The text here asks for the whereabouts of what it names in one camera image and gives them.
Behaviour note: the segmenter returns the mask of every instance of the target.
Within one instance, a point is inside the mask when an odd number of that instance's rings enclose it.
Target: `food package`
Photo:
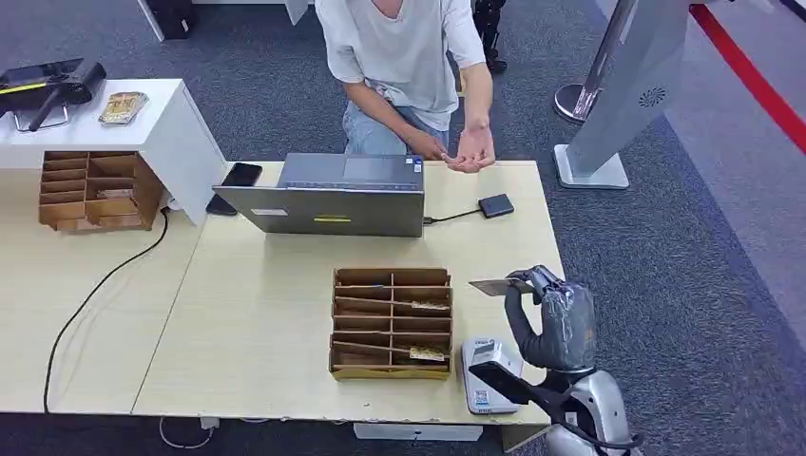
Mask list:
[[[103,124],[129,124],[148,101],[142,92],[118,92],[109,95],[109,101],[101,117]]]

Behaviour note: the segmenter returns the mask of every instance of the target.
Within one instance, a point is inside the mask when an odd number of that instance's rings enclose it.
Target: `cardboard compartment box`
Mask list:
[[[150,230],[162,197],[137,152],[46,152],[39,222],[60,231]]]
[[[445,269],[335,270],[330,372],[336,379],[447,379],[452,310]]]

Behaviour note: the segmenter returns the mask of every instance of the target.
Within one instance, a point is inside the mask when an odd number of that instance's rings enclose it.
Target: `laptop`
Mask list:
[[[266,233],[423,235],[420,157],[288,154],[277,187],[213,190]]]

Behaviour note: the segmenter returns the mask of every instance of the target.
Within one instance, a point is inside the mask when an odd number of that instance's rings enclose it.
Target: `red stripe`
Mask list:
[[[806,123],[761,76],[705,5],[692,5],[689,11],[728,66],[750,90],[753,98],[767,111],[786,136],[806,154]]]

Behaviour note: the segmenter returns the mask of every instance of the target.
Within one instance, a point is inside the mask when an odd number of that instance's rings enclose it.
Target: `man's hand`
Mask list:
[[[442,160],[453,171],[477,173],[480,169],[495,162],[495,148],[492,144],[492,133],[489,131],[489,119],[479,116],[470,119],[459,139],[459,152],[453,159],[445,154]]]
[[[415,154],[426,160],[442,160],[442,157],[448,155],[439,140],[419,128],[408,129],[403,141]]]

